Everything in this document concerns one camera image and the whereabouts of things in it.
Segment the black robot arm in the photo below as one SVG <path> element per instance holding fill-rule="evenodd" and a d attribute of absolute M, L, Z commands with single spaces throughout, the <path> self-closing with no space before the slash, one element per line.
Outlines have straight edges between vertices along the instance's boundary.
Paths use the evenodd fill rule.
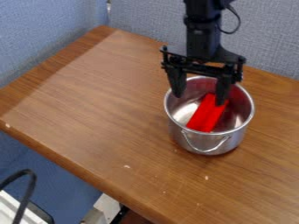
<path fill-rule="evenodd" d="M 221 12 L 229 10 L 240 20 L 231 3 L 235 0 L 183 0 L 185 25 L 185 44 L 162 45 L 161 68 L 166 73 L 172 94 L 183 96 L 187 88 L 187 74 L 204 75 L 216 79 L 215 104 L 223 105 L 228 99 L 229 88 L 243 79 L 243 65 L 247 59 L 228 51 L 220 43 L 220 34 L 231 35 L 233 31 L 220 28 Z"/>

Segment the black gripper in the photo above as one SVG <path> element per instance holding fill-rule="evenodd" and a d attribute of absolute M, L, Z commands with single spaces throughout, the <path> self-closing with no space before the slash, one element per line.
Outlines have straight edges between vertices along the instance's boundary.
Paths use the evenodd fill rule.
<path fill-rule="evenodd" d="M 217 106 L 228 99 L 231 85 L 243 79 L 245 58 L 228 51 L 220 43 L 220 17 L 197 19 L 185 17 L 185 43 L 162 45 L 161 67 L 166 73 L 172 94 L 183 96 L 187 74 L 199 74 L 217 79 Z"/>

